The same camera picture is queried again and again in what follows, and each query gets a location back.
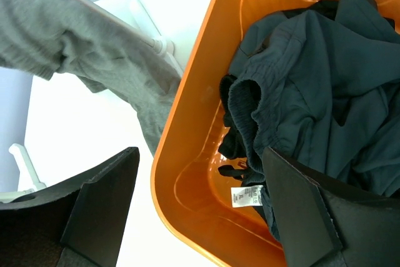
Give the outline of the dark navy shorts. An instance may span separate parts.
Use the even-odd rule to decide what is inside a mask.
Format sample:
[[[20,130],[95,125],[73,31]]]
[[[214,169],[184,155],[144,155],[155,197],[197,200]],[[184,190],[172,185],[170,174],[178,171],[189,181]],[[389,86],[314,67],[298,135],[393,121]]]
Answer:
[[[375,0],[320,0],[255,22],[219,91],[228,132],[219,152],[246,169],[219,172],[261,187],[254,209],[279,238],[262,155],[399,197],[399,34]]]

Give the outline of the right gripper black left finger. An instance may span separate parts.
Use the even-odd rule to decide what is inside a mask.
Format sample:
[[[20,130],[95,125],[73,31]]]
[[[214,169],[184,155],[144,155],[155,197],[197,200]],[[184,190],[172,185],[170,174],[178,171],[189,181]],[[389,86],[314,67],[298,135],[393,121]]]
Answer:
[[[1,266],[115,266],[139,167],[129,147],[1,204]]]

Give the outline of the black shorts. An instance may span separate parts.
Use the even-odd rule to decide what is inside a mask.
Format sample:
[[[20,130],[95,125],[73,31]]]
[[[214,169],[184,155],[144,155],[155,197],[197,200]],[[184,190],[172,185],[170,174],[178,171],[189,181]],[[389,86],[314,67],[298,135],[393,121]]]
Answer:
[[[247,159],[245,171],[220,173],[247,183],[265,180],[264,148],[272,147],[332,178],[346,180],[333,110],[331,67],[323,26],[335,21],[337,0],[264,16],[243,37],[220,82],[224,125],[219,152]]]

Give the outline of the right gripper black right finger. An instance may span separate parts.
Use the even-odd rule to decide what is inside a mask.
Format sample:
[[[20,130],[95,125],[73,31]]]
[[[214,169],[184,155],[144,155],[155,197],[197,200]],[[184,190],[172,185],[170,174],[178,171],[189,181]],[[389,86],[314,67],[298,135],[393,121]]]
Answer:
[[[262,156],[288,266],[399,266],[399,200],[342,183],[266,148]]]

